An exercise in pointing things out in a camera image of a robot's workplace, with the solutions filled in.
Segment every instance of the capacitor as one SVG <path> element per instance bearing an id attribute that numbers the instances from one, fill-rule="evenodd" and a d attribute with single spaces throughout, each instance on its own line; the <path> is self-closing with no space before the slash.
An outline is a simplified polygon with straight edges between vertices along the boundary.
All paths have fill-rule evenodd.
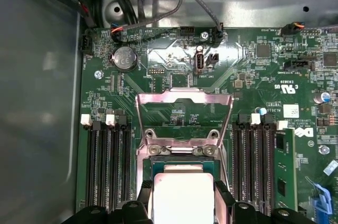
<path id="1" fill-rule="evenodd" d="M 268 111 L 266 108 L 257 107 L 255 109 L 255 113 L 259 113 L 261 116 L 264 116 L 265 114 L 268 113 Z"/>
<path id="2" fill-rule="evenodd" d="M 315 94 L 313 100 L 317 104 L 323 104 L 330 101 L 330 94 L 328 92 L 322 92 Z"/>
<path id="3" fill-rule="evenodd" d="M 138 55 L 131 47 L 124 46 L 111 55 L 111 61 L 119 71 L 129 72 L 137 66 Z"/>
<path id="4" fill-rule="evenodd" d="M 319 147 L 319 153 L 322 155 L 326 155 L 330 153 L 330 148 L 328 146 L 322 145 Z"/>

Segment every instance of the black connector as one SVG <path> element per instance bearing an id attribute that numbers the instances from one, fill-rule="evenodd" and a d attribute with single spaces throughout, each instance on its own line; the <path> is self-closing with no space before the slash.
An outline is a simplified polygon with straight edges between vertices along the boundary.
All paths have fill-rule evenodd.
<path id="1" fill-rule="evenodd" d="M 302 30 L 302 28 L 296 26 L 295 24 L 296 23 L 293 22 L 282 27 L 280 30 L 281 36 L 296 35 L 297 33 L 299 33 Z"/>
<path id="2" fill-rule="evenodd" d="M 194 36 L 195 27 L 184 26 L 180 28 L 180 36 Z"/>
<path id="3" fill-rule="evenodd" d="M 313 64 L 308 60 L 288 60 L 283 65 L 284 71 L 314 70 Z"/>
<path id="4" fill-rule="evenodd" d="M 215 65 L 218 63 L 218 61 L 220 60 L 220 55 L 218 53 L 215 54 L 210 54 L 208 56 L 208 58 L 206 59 L 206 65 Z"/>
<path id="5" fill-rule="evenodd" d="M 203 53 L 197 53 L 195 55 L 195 72 L 197 74 L 203 73 L 204 70 L 204 55 Z"/>
<path id="6" fill-rule="evenodd" d="M 221 31 L 219 31 L 217 29 L 217 27 L 215 27 L 212 31 L 212 37 L 213 37 L 213 40 L 214 40 L 214 47 L 218 47 L 220 45 L 220 43 L 223 41 L 223 34 L 224 34 L 223 23 L 221 23 L 221 28 L 222 28 Z"/>
<path id="7" fill-rule="evenodd" d="M 85 34 L 80 39 L 79 50 L 83 55 L 93 55 L 93 39 Z"/>

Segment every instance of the screw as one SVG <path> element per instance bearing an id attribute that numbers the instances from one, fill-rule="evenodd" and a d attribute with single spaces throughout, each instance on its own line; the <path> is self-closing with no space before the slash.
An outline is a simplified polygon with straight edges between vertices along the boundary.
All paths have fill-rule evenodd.
<path id="1" fill-rule="evenodd" d="M 215 154 L 215 150 L 213 149 L 212 146 L 206 147 L 205 148 L 205 154 L 209 155 L 209 156 L 214 155 Z"/>
<path id="2" fill-rule="evenodd" d="M 288 213 L 288 211 L 286 211 L 286 210 L 279 210 L 278 213 L 282 216 L 289 216 L 290 215 L 290 213 Z"/>
<path id="3" fill-rule="evenodd" d="M 94 73 L 94 77 L 95 77 L 95 79 L 100 80 L 100 79 L 102 79 L 104 77 L 104 72 L 102 72 L 102 71 L 96 71 Z"/>
<path id="4" fill-rule="evenodd" d="M 209 38 L 209 34 L 206 31 L 204 31 L 201 33 L 200 37 L 201 37 L 201 40 L 206 41 Z"/>
<path id="5" fill-rule="evenodd" d="M 161 151 L 161 150 L 160 150 L 156 145 L 151 146 L 151 147 L 149 148 L 149 153 L 150 153 L 150 154 L 153 154 L 153 155 L 159 154 L 160 151 Z"/>
<path id="6" fill-rule="evenodd" d="M 100 213 L 100 212 L 101 212 L 100 210 L 94 209 L 94 210 L 92 210 L 90 213 L 91 213 L 91 214 L 97 214 L 97 213 Z"/>
<path id="7" fill-rule="evenodd" d="M 320 146 L 319 147 L 319 153 L 322 154 L 322 155 L 326 155 L 326 154 L 329 154 L 330 153 L 330 148 L 328 146 Z"/>
<path id="8" fill-rule="evenodd" d="M 244 203 L 240 203 L 238 206 L 242 209 L 248 209 L 249 208 L 249 206 L 247 204 L 244 204 Z"/>

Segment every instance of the sticker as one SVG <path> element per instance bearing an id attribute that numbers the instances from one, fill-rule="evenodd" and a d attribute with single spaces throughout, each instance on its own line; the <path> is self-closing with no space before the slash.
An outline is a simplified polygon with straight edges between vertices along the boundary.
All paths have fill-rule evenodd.
<path id="1" fill-rule="evenodd" d="M 326 175 L 331 175 L 332 172 L 338 167 L 338 162 L 333 160 L 329 165 L 323 170 Z"/>
<path id="2" fill-rule="evenodd" d="M 284 104 L 283 105 L 284 118 L 299 118 L 298 104 Z"/>

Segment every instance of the white label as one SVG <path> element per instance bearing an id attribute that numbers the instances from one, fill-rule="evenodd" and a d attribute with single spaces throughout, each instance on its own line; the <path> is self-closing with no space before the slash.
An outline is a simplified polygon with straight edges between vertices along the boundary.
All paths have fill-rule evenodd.
<path id="1" fill-rule="evenodd" d="M 293 95 L 296 93 L 296 89 L 298 89 L 298 85 L 275 85 L 275 89 L 281 89 L 282 93 Z"/>
<path id="2" fill-rule="evenodd" d="M 284 118 L 299 118 L 298 104 L 284 104 L 283 105 Z"/>
<path id="3" fill-rule="evenodd" d="M 297 128 L 295 129 L 295 135 L 298 137 L 309 137 L 312 138 L 313 137 L 313 128 Z"/>
<path id="4" fill-rule="evenodd" d="M 323 170 L 326 175 L 331 175 L 332 172 L 338 167 L 338 162 L 333 160 L 329 165 Z"/>

